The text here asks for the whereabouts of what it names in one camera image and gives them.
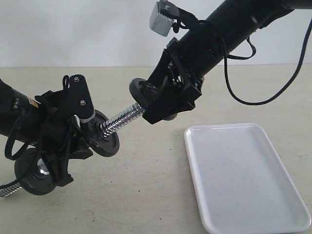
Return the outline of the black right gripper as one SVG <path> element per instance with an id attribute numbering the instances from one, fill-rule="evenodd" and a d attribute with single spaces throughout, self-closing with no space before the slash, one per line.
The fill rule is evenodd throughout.
<path id="1" fill-rule="evenodd" d="M 143 118 L 155 124 L 194 109 L 195 100 L 202 95 L 202 78 L 223 59 L 224 43 L 218 36 L 171 39 L 148 78 L 150 84 L 160 89 Z"/>

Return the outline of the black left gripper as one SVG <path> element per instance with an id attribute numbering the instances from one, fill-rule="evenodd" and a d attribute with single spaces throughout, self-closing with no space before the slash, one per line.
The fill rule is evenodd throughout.
<path id="1" fill-rule="evenodd" d="M 36 157 L 47 156 L 47 168 L 53 183 L 64 187 L 74 181 L 68 173 L 69 159 L 85 160 L 93 156 L 93 151 L 80 138 L 67 90 L 49 90 L 36 95 L 35 100 L 39 102 L 39 109 L 43 112 Z"/>

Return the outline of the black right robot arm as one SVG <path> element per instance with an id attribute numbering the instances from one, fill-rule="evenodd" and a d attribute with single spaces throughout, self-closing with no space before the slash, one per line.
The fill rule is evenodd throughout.
<path id="1" fill-rule="evenodd" d="M 227 55 L 258 29 L 297 9 L 311 9 L 309 0 L 226 0 L 206 19 L 159 0 L 152 10 L 150 29 L 161 36 L 185 28 L 173 38 L 148 78 L 158 89 L 143 118 L 155 124 L 165 118 L 194 109 L 208 74 Z"/>

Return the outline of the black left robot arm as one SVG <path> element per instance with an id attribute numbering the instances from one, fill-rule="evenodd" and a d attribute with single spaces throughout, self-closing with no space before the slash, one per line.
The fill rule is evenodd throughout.
<path id="1" fill-rule="evenodd" d="M 93 153 L 81 124 L 95 116 L 83 76 L 64 76 L 62 89 L 34 98 L 0 84 L 0 133 L 7 138 L 6 159 L 14 162 L 15 179 L 1 189 L 21 187 L 43 195 L 73 182 L 72 159 Z"/>

